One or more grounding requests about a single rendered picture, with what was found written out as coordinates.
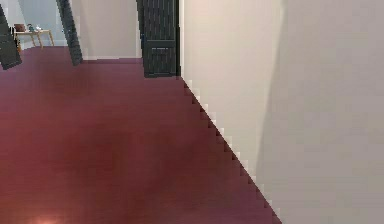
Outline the light wooden table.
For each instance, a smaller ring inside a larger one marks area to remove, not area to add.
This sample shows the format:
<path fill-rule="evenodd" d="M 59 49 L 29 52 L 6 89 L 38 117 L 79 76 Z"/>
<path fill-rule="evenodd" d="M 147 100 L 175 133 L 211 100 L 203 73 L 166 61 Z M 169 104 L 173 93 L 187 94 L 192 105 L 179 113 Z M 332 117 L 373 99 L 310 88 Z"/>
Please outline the light wooden table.
<path fill-rule="evenodd" d="M 35 39 L 34 39 L 34 37 L 36 36 L 37 39 L 38 39 L 40 48 L 43 49 L 44 45 L 43 45 L 42 40 L 41 40 L 41 36 L 43 34 L 47 34 L 49 36 L 51 45 L 55 46 L 51 30 L 40 30 L 40 31 L 34 31 L 34 32 L 30 32 L 30 31 L 28 31 L 28 32 L 27 31 L 25 31 L 25 32 L 15 32 L 14 36 L 15 36 L 16 40 L 19 40 L 20 36 L 29 36 L 31 38 L 31 40 L 32 40 L 32 44 L 33 44 L 34 47 L 36 47 L 36 43 L 35 43 Z"/>

